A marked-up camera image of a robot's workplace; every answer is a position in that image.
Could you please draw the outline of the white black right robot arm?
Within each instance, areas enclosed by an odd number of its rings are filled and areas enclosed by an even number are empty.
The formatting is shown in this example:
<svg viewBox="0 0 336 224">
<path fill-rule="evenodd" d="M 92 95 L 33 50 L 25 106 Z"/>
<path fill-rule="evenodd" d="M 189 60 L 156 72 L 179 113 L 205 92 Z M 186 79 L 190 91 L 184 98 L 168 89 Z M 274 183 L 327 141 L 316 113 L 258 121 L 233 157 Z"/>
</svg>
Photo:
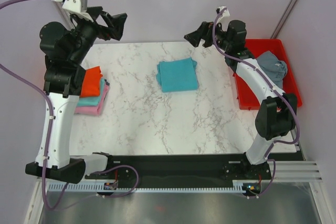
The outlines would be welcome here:
<svg viewBox="0 0 336 224">
<path fill-rule="evenodd" d="M 299 130 L 298 99 L 294 93 L 285 93 L 262 70 L 254 55 L 246 47 L 246 24 L 240 20 L 229 22 L 223 30 L 219 22 L 202 22 L 196 31 L 184 36 L 193 47 L 203 40 L 203 47 L 215 46 L 225 57 L 226 64 L 249 86 L 259 102 L 255 119 L 257 135 L 245 153 L 247 162 L 240 166 L 241 174 L 248 179 L 259 173 L 276 143 L 288 144 L 282 137 Z"/>
</svg>

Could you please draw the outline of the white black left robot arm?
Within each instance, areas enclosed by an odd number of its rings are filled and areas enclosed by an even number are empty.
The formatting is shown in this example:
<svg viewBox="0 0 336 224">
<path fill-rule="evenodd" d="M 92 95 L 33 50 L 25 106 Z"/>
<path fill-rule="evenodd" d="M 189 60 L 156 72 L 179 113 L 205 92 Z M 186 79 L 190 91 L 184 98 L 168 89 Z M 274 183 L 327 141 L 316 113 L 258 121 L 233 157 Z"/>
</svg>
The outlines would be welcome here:
<svg viewBox="0 0 336 224">
<path fill-rule="evenodd" d="M 40 32 L 40 49 L 45 54 L 46 72 L 42 94 L 46 99 L 43 138 L 35 160 L 26 164 L 28 175 L 77 184 L 85 175 L 97 172 L 111 178 L 115 165 L 107 153 L 72 157 L 69 142 L 75 108 L 86 70 L 81 66 L 96 39 L 120 40 L 127 13 L 110 15 L 101 6 L 89 7 L 90 20 L 72 14 L 75 28 L 49 22 Z"/>
</svg>

